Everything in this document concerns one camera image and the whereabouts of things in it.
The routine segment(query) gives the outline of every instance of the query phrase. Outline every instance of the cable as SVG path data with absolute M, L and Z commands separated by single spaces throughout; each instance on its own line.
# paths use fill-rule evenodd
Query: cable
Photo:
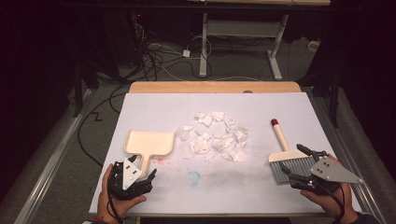
M 112 217 L 114 217 L 120 224 L 121 223 L 123 223 L 123 220 L 122 220 L 122 218 L 119 216 L 119 214 L 117 213 L 117 210 L 116 210 L 116 207 L 114 206 L 114 203 L 113 203 L 113 199 L 112 199 L 112 197 L 111 197 L 111 191 L 110 191 L 110 178 L 111 178 L 111 176 L 113 176 L 114 174 L 113 174 L 113 172 L 111 172 L 111 175 L 110 175 L 110 177 L 108 178 L 108 180 L 107 180 L 107 197 L 108 197 L 108 203 L 107 203 L 107 212 L 112 216 Z M 113 210 L 113 214 L 114 215 L 112 215 L 111 213 L 110 213 L 110 211 L 108 210 L 108 205 L 110 204 L 110 207 L 111 207 L 111 210 Z
M 114 110 L 114 112 L 116 113 L 120 113 L 119 110 L 117 110 L 114 105 L 111 103 L 111 99 L 113 98 L 114 93 L 116 93 L 117 91 L 119 91 L 124 85 L 119 85 L 113 92 L 111 92 L 110 94 L 110 98 L 108 99 L 108 103 L 110 104 L 110 107 Z
M 81 136 L 80 136 L 80 132 L 81 132 L 81 127 L 82 125 L 85 123 L 85 121 L 87 120 L 87 118 L 90 116 L 90 114 L 95 111 L 100 105 L 104 104 L 105 102 L 107 102 L 108 100 L 114 98 L 114 97 L 118 97 L 118 96 L 122 96 L 125 93 L 120 93 L 117 95 L 113 95 L 107 99 L 105 99 L 104 101 L 102 101 L 99 105 L 97 105 L 93 110 L 90 111 L 90 113 L 88 113 L 87 116 L 85 116 L 84 120 L 81 122 L 81 124 L 78 127 L 78 132 L 77 132 L 77 137 L 78 137 L 78 144 L 80 146 L 80 148 L 82 149 L 82 151 L 85 153 L 85 155 L 87 155 L 91 160 L 93 160 L 96 164 L 98 164 L 100 167 L 103 167 L 103 164 L 101 162 L 99 162 L 97 159 L 95 159 L 93 156 L 90 155 L 90 153 L 88 153 L 88 151 L 85 149 L 85 147 L 82 145 L 82 141 L 81 141 Z
M 343 216 L 344 216 L 344 214 L 345 214 L 345 207 L 344 207 L 344 205 L 345 205 L 345 194 L 344 194 L 343 188 L 341 187 L 341 185 L 338 185 L 339 188 L 341 189 L 342 193 L 343 193 L 343 203 L 341 203 L 340 200 L 338 200 L 337 197 L 335 197 L 335 195 L 334 195 L 333 193 L 329 192 L 328 189 L 324 188 L 324 187 L 321 186 L 320 184 L 318 184 L 318 185 L 316 185 L 316 186 L 318 186 L 320 189 L 324 190 L 330 197 L 332 197 L 332 198 L 334 199 L 334 201 L 335 201 L 335 202 L 338 204 L 338 206 L 340 207 L 341 213 L 340 213 L 340 215 L 338 216 L 338 218 L 333 222 L 333 224 L 338 224 L 338 223 L 340 223 L 341 218 L 343 218 Z

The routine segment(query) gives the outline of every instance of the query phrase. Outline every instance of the paper scrap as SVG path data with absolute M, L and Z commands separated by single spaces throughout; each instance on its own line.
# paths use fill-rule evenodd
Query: paper scrap
M 221 153 L 221 158 L 226 160 L 226 161 L 232 161 L 233 160 L 233 156 L 230 155 L 230 153 L 228 153 L 228 152 Z
M 222 121 L 222 120 L 224 120 L 224 112 L 213 111 L 212 118 L 214 121 Z
M 176 131 L 176 137 L 182 141 L 186 141 L 190 138 L 190 131 L 194 128 L 191 125 L 180 125 Z
M 238 139 L 238 143 L 241 144 L 242 146 L 247 144 L 247 139 L 248 139 L 248 130 L 241 128 L 241 127 L 237 127 L 234 130 L 236 139 Z
M 230 152 L 230 155 L 233 157 L 233 161 L 248 160 L 248 153 L 240 144 L 236 145 L 236 147 Z
M 205 161 L 206 161 L 206 162 L 211 162 L 212 159 L 213 159 L 213 157 L 215 157 L 215 155 L 216 155 L 216 153 L 213 152 L 213 151 L 207 153 L 207 154 L 205 155 Z
M 233 138 L 231 136 L 221 137 L 212 141 L 212 147 L 217 151 L 222 151 L 224 148 L 229 147 L 233 142 Z
M 213 119 L 210 115 L 204 113 L 195 114 L 195 118 L 198 119 L 198 123 L 203 123 L 206 127 L 212 123 Z
M 190 142 L 183 150 L 183 159 L 189 160 L 195 157 L 193 142 Z

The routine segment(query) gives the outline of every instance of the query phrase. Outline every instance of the white table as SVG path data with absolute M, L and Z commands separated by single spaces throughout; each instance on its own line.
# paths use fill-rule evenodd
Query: white table
M 334 154 L 307 96 L 299 92 L 298 85 L 292 82 L 285 83 L 289 86 L 284 90 L 287 93 L 274 92 L 282 89 L 281 82 L 255 82 L 251 83 L 251 88 L 249 83 L 229 82 L 235 86 L 234 90 L 227 88 L 227 82 L 143 82 L 135 83 L 136 89 L 135 84 L 132 85 L 132 93 L 125 98 L 102 175 L 110 163 L 131 156 L 123 150 L 129 130 L 175 132 L 178 125 L 192 124 L 197 131 L 209 132 L 193 120 L 193 115 L 214 110 L 222 110 L 226 117 L 234 118 L 237 125 L 248 129 L 248 161 L 229 162 L 219 156 L 210 163 L 198 156 L 184 160 L 182 151 L 188 142 L 177 139 L 169 156 L 152 159 L 148 172 L 155 168 L 158 170 L 152 182 L 153 190 L 147 194 L 148 200 L 134 207 L 130 213 L 141 217 L 324 215 L 321 208 L 301 196 L 299 190 L 289 185 L 278 186 L 267 163 L 272 152 L 281 150 L 270 124 L 273 118 L 282 125 L 291 147 L 301 143 Z M 145 93 L 150 89 L 156 93 Z M 216 93 L 222 89 L 228 93 Z M 178 93 L 159 93 L 172 90 Z M 186 91 L 200 93 L 183 93 Z M 210 132 L 224 132 L 220 123 L 214 127 Z M 189 181 L 191 176 L 195 178 L 193 184 Z M 102 177 L 98 180 L 90 213 L 96 213 L 101 180 Z M 361 210 L 355 197 L 354 205 L 356 210 Z

